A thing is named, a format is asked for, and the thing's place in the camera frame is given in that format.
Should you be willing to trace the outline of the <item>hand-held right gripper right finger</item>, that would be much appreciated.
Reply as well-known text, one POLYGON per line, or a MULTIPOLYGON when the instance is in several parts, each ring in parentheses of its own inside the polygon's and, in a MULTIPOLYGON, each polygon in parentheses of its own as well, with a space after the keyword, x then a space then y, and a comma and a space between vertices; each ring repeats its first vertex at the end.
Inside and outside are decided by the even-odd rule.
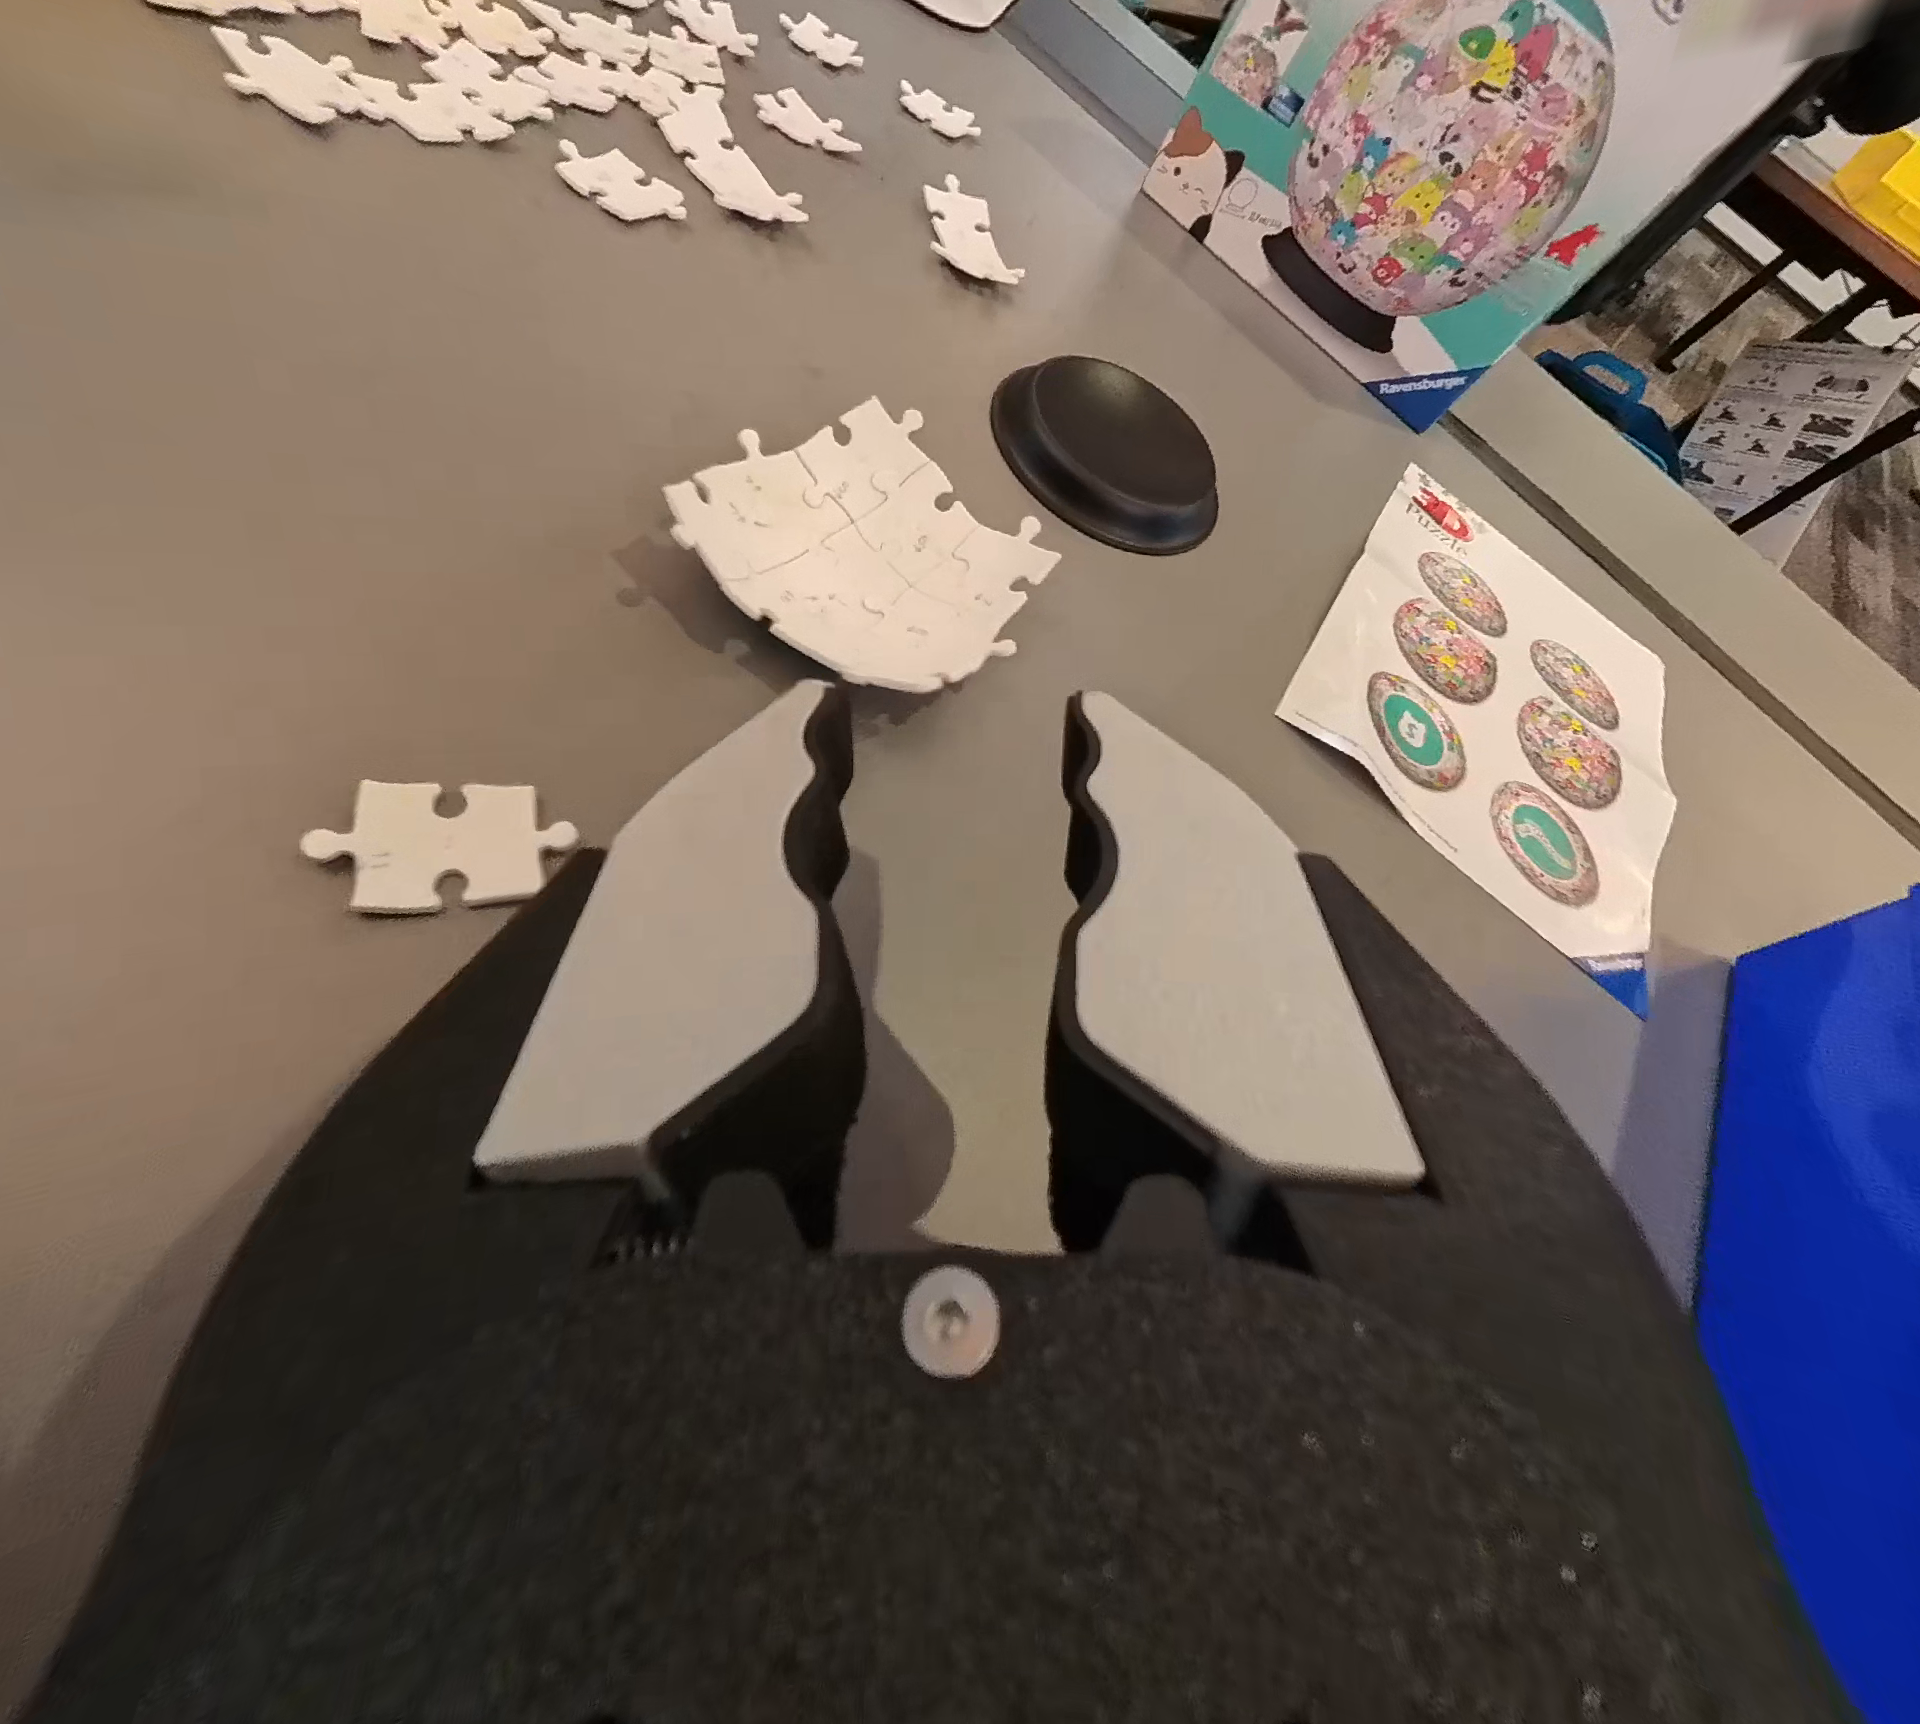
POLYGON ((1121 698, 1063 716, 1073 895, 1046 1012, 1046 1216, 1097 1250, 1177 1178, 1231 1250, 1286 1185, 1412 1193, 1430 1162, 1294 838, 1121 698))

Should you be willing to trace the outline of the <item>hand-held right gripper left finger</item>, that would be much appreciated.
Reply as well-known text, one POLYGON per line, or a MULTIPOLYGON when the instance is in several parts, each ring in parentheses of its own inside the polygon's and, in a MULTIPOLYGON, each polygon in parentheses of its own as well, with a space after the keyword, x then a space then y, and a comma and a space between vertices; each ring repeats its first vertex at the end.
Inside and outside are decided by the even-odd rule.
POLYGON ((835 894, 851 698, 803 681, 623 824, 473 1151, 484 1183, 629 1183, 685 1223, 772 1174, 836 1232, 866 1034, 835 894))

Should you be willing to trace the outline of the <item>curved assembled puzzle section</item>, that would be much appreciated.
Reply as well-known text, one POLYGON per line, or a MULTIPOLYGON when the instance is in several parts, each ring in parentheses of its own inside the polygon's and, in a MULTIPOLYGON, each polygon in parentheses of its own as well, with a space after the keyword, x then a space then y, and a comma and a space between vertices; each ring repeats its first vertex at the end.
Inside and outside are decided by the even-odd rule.
POLYGON ((932 698, 1018 653, 1010 624, 1060 555, 1041 520, 996 532, 921 447, 925 414, 882 398, 772 452, 663 488, 670 538, 722 595, 847 684, 932 698))

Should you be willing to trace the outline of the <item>spread of white puzzle pieces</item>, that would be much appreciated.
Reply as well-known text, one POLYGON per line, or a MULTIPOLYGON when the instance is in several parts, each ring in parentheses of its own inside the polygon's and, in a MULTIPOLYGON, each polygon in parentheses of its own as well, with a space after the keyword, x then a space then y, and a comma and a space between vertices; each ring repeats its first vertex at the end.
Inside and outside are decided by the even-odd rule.
POLYGON ((809 207, 729 117, 757 35, 726 0, 141 0, 206 21, 223 83, 307 131, 367 122, 424 149, 506 145, 561 112, 655 122, 682 177, 730 218, 787 230, 809 207))

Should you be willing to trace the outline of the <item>loose white puzzle piece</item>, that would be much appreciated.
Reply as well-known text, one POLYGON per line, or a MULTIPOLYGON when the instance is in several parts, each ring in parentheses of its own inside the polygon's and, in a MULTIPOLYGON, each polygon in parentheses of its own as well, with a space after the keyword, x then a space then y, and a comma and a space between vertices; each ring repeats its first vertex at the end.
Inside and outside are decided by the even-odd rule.
POLYGON ((432 780, 358 780, 348 831, 313 827, 298 854, 320 867, 353 864, 358 916, 437 916, 446 875, 461 879, 465 908, 520 903, 541 894, 549 858, 581 843, 574 824, 541 824, 533 782, 465 782, 454 814, 440 800, 432 780))

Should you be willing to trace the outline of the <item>black round puzzle stand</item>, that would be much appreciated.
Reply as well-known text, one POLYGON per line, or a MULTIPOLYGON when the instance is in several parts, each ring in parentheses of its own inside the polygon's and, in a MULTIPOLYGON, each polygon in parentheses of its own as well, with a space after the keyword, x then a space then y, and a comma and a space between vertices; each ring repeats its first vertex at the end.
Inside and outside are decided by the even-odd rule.
POLYGON ((1099 545, 1172 557, 1216 527, 1210 437, 1133 368, 1090 356, 1012 368, 991 398, 991 431, 1019 486, 1099 545))

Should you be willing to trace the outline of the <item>colourful puzzle ball box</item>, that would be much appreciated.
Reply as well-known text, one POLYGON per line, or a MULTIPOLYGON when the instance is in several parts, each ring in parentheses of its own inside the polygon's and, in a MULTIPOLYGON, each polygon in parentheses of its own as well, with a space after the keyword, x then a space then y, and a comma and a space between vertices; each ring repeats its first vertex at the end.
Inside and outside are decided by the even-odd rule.
POLYGON ((1236 0, 1143 173, 1427 431, 1788 93, 1729 0, 1236 0))

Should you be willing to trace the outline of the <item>illustrated instruction leaflet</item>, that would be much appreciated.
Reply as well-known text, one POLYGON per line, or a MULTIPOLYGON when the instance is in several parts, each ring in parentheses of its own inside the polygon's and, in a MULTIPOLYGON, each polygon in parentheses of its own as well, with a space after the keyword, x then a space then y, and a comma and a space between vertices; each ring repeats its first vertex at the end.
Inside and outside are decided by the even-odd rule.
POLYGON ((1407 463, 1276 716, 1645 1020, 1666 706, 1658 653, 1407 463))

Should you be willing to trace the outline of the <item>blue plastic bin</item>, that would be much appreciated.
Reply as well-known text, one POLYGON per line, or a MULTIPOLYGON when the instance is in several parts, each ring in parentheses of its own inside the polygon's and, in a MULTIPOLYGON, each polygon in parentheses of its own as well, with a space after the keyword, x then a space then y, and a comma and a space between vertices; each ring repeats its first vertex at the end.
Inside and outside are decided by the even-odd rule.
POLYGON ((1916 890, 1730 972, 1699 1342, 1866 1721, 1916 1721, 1916 890))

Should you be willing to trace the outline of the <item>blue carry basket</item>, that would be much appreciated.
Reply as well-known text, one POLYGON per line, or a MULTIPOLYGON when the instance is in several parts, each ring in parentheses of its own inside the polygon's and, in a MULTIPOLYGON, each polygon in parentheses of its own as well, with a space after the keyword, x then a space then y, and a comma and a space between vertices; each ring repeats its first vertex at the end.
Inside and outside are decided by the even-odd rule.
POLYGON ((1538 368, 1564 385, 1587 413, 1606 418, 1628 445, 1656 460, 1667 482, 1686 482, 1681 440, 1667 418, 1649 403, 1645 368, 1606 351, 1587 348, 1567 356, 1563 348, 1542 348, 1533 356, 1538 368))

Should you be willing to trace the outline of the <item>printed black figure sheet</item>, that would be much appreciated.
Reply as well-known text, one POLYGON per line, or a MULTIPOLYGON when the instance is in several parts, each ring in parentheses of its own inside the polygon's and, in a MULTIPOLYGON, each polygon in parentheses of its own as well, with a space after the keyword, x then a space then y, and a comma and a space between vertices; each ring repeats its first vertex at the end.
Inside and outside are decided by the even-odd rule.
POLYGON ((1739 524, 1861 445, 1913 385, 1913 344, 1750 341, 1677 445, 1681 488, 1739 524))

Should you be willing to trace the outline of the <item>wooden background table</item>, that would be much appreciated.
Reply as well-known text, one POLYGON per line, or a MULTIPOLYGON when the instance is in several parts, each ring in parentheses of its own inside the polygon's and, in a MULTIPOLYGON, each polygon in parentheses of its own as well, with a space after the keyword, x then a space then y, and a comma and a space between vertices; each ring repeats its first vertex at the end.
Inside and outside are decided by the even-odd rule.
POLYGON ((1874 284, 1894 316, 1916 307, 1916 252, 1861 218, 1838 191, 1835 168, 1801 138, 1781 138, 1729 201, 1765 239, 1815 273, 1847 273, 1874 284))

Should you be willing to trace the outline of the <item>small yellow bin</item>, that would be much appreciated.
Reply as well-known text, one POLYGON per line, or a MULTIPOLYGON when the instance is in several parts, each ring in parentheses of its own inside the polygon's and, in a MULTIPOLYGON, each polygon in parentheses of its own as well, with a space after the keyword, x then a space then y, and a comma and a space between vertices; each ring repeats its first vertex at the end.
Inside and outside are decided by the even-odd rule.
POLYGON ((1916 255, 1916 160, 1916 130, 1894 130, 1835 168, 1838 200, 1908 255, 1916 255))

